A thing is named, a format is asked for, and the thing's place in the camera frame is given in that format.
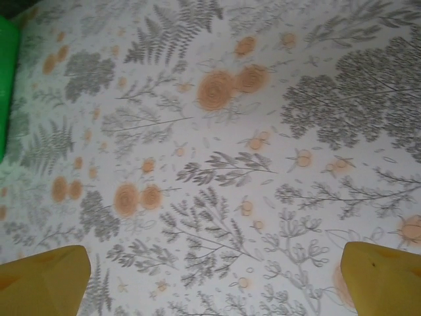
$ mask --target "botanical print fabric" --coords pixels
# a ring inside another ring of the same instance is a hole
[[[419,1],[28,13],[0,259],[84,245],[81,316],[356,315],[346,242],[421,252]]]

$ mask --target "green object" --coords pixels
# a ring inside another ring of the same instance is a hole
[[[18,57],[19,30],[0,16],[0,162],[6,151],[14,70]]]

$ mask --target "gray leaf print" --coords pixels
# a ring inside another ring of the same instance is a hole
[[[353,147],[359,135],[373,142],[384,131],[395,139],[394,147],[421,163],[421,70],[415,67],[421,61],[421,27],[411,30],[410,41],[397,37],[385,49],[346,54],[334,79],[303,76],[289,87],[281,115],[293,136],[317,127],[318,139],[337,150]]]
[[[111,206],[103,206],[102,196],[98,191],[88,191],[86,197],[80,203],[80,224],[88,234],[94,228],[95,237],[100,242],[110,240],[118,235],[120,231],[120,219],[114,217]]]
[[[73,54],[64,72],[65,76],[71,77],[65,87],[66,99],[75,103],[83,93],[95,96],[101,91],[101,86],[108,89],[114,79],[114,68],[114,61],[101,61],[99,53],[83,50]]]

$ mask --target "gray foliage cluster print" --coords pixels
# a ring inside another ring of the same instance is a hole
[[[83,50],[73,54],[64,72],[70,77],[65,87],[66,99],[75,103],[83,93],[95,96],[101,91],[101,86],[108,89],[114,79],[114,68],[114,61],[110,58],[101,60],[99,53]]]
[[[188,274],[182,275],[186,288],[202,285],[206,279],[217,275],[224,278],[231,266],[241,257],[260,260],[246,249],[246,239],[237,221],[229,218],[227,199],[219,197],[212,187],[200,190],[193,198],[193,206],[186,200],[171,207],[177,218],[170,212],[160,216],[166,225],[162,233],[167,242],[175,242],[186,237],[189,251],[184,257]]]
[[[187,49],[195,37],[202,31],[212,32],[212,20],[217,16],[222,20],[222,8],[217,0],[178,0],[180,9],[173,11],[166,7],[154,5],[158,22],[145,18],[147,32],[137,29],[138,42],[132,42],[125,63],[141,63],[147,61],[157,64],[166,51],[165,63],[178,51],[183,59]]]
[[[334,150],[387,132],[394,147],[421,163],[420,65],[421,27],[412,26],[410,40],[396,37],[384,49],[343,56],[335,78],[301,77],[284,95],[283,122],[295,138],[317,128],[318,139]]]

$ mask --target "orange flower print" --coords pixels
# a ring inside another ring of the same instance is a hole
[[[84,165],[84,160],[82,159],[82,157],[76,157],[74,159],[73,169],[76,169],[76,170],[82,169],[83,165]]]
[[[215,70],[207,74],[197,90],[197,99],[206,111],[217,111],[225,108],[234,92],[234,81],[225,70]]]
[[[253,212],[253,203],[250,201],[244,201],[241,204],[241,214],[243,216],[250,216]]]
[[[57,57],[54,54],[48,55],[42,67],[43,74],[51,74],[57,64]]]
[[[64,32],[60,32],[58,35],[57,35],[57,41],[60,43],[61,41],[63,41],[63,39],[64,39],[64,37],[66,36],[66,33],[64,33]]]
[[[54,179],[51,188],[51,197],[56,203],[63,202],[67,194],[67,180],[63,176],[58,176]]]
[[[118,55],[120,54],[120,46],[118,46],[118,45],[112,46],[111,47],[111,53],[115,58],[117,58]]]
[[[235,47],[234,53],[237,58],[243,58],[247,55],[250,55],[256,47],[256,38],[253,36],[247,36],[238,42]]]
[[[91,166],[89,168],[89,178],[96,179],[98,177],[98,168],[95,166]]]
[[[421,246],[421,215],[413,215],[403,220],[398,230],[403,242],[412,246]]]
[[[161,206],[162,192],[156,185],[146,187],[140,193],[140,205],[148,210],[153,210]]]
[[[123,90],[127,85],[127,78],[126,77],[120,77],[118,79],[118,89]]]
[[[281,43],[286,49],[295,48],[297,36],[294,33],[284,33],[281,35]]]
[[[289,170],[287,172],[291,172],[296,167],[306,168],[306,167],[311,166],[312,154],[309,150],[307,150],[307,149],[302,149],[302,150],[296,149],[295,152],[297,154],[295,157],[287,157],[287,159],[294,160],[294,164],[291,166],[291,168],[289,168]]]
[[[38,12],[39,12],[39,8],[34,7],[31,11],[29,11],[28,19],[32,20],[33,18],[35,18],[37,16]]]
[[[152,158],[148,158],[144,160],[142,164],[142,171],[144,174],[151,173],[153,169],[155,168],[155,160]]]
[[[68,196],[70,199],[77,200],[81,197],[84,186],[79,180],[73,181],[68,188]]]
[[[353,158],[342,158],[337,155],[335,155],[335,158],[336,159],[331,163],[328,163],[324,167],[324,170],[322,170],[320,173],[328,172],[334,178],[336,178],[338,175],[348,174],[353,168],[356,168],[352,162]]]
[[[351,308],[355,308],[353,299],[348,291],[345,280],[343,279],[340,266],[336,267],[332,280],[336,289],[336,294],[339,296],[342,303]]]
[[[132,217],[137,211],[139,191],[132,183],[124,183],[118,187],[114,195],[116,212],[124,218]]]
[[[69,46],[68,45],[63,45],[59,49],[59,52],[57,53],[57,61],[59,63],[61,63],[62,61],[66,60],[66,57],[68,55],[68,50],[69,50]]]
[[[4,221],[6,219],[7,214],[7,207],[6,205],[0,206],[0,221]]]
[[[262,89],[269,79],[265,66],[246,66],[236,77],[235,87],[244,93],[255,93]]]

